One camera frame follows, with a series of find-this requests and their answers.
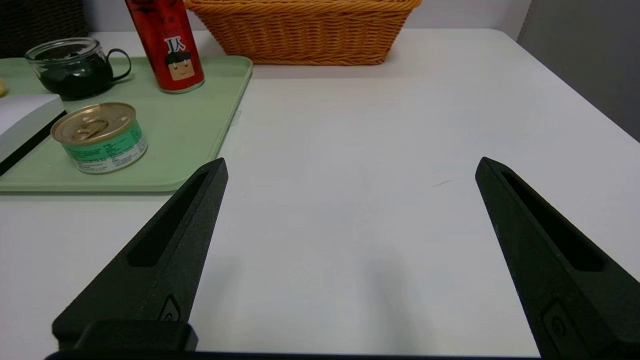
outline cartoon face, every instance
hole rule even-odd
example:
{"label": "cartoon face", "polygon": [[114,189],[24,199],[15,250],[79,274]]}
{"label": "cartoon face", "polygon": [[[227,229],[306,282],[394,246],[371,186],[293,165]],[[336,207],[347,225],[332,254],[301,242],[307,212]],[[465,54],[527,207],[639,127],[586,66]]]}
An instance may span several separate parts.
{"label": "cartoon face", "polygon": [[168,64],[167,67],[169,68],[171,78],[174,81],[190,78],[191,76],[195,75],[193,65],[191,64],[191,59],[182,60],[177,63],[171,63]]}

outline wicker basket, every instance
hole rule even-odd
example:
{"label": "wicker basket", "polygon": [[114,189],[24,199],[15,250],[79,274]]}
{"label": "wicker basket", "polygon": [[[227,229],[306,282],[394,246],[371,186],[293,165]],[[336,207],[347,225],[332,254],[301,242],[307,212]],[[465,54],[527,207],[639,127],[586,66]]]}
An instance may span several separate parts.
{"label": "wicker basket", "polygon": [[59,38],[85,37],[82,0],[0,0],[0,58]]}
{"label": "wicker basket", "polygon": [[228,55],[254,63],[383,63],[421,0],[186,0]]}

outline red can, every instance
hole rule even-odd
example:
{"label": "red can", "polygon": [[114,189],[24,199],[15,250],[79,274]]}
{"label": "red can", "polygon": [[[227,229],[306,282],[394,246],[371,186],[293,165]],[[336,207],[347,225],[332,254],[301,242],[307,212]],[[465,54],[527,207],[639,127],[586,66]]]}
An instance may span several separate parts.
{"label": "red can", "polygon": [[204,82],[182,0],[125,0],[160,89],[187,92]]}

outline tin can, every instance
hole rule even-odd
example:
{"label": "tin can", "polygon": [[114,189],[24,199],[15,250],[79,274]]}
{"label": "tin can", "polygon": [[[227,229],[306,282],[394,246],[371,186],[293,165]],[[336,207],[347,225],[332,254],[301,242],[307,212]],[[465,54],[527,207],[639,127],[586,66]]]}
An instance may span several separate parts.
{"label": "tin can", "polygon": [[182,0],[125,0],[161,90],[197,88],[204,73]]}
{"label": "tin can", "polygon": [[91,105],[53,124],[51,136],[62,144],[78,170],[106,174],[128,167],[147,151],[136,110],[122,102]]}

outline cup handle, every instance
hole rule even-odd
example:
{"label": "cup handle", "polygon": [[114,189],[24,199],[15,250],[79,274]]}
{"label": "cup handle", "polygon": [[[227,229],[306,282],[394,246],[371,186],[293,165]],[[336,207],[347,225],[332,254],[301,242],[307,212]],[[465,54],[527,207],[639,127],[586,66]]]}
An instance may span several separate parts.
{"label": "cup handle", "polygon": [[129,68],[127,69],[127,71],[120,75],[120,76],[115,76],[113,79],[111,79],[111,81],[118,81],[120,79],[124,79],[124,77],[126,77],[127,75],[129,75],[129,73],[131,72],[131,59],[129,58],[129,54],[125,53],[124,50],[121,49],[111,49],[109,50],[109,52],[107,53],[107,61],[109,61],[109,56],[111,56],[111,54],[113,53],[122,53],[124,54],[124,56],[127,57],[127,60],[129,61]]}

